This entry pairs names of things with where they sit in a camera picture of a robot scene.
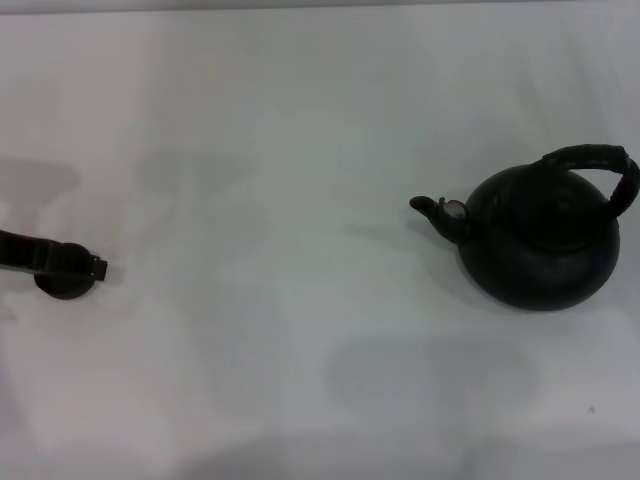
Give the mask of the black teapot with arched handle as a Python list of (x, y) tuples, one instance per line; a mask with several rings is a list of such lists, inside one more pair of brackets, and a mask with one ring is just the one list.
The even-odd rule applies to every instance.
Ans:
[(615, 269), (618, 218), (640, 194), (640, 166), (621, 146), (584, 144), (504, 169), (464, 202), (410, 199), (454, 244), (475, 283), (528, 311), (556, 311), (594, 295)]

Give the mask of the dark brown round teacup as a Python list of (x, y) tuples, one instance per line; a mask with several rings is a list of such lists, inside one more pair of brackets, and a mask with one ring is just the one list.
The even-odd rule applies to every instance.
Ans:
[(36, 286), (58, 300), (74, 300), (88, 293), (96, 282), (94, 256), (74, 243), (52, 245), (44, 266), (34, 275)]

